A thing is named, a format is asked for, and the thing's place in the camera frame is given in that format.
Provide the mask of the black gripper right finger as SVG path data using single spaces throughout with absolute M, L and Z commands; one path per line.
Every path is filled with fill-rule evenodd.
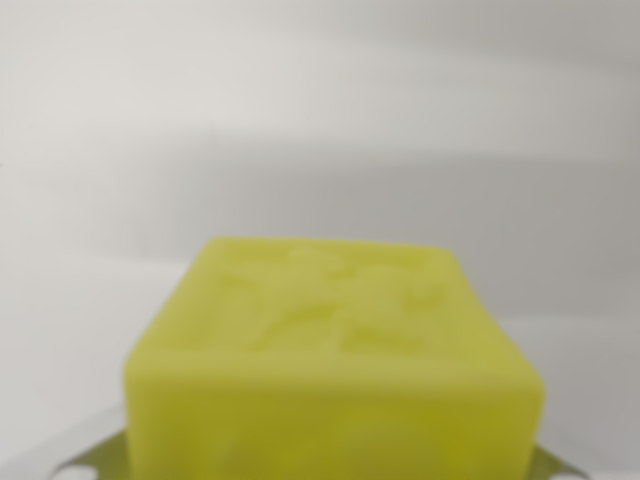
M 530 465 L 530 480 L 588 480 L 589 476 L 537 445 Z

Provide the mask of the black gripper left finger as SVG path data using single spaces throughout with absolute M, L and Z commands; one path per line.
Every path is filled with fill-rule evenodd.
M 102 440 L 66 461 L 50 476 L 54 480 L 128 480 L 131 478 L 124 431 Z

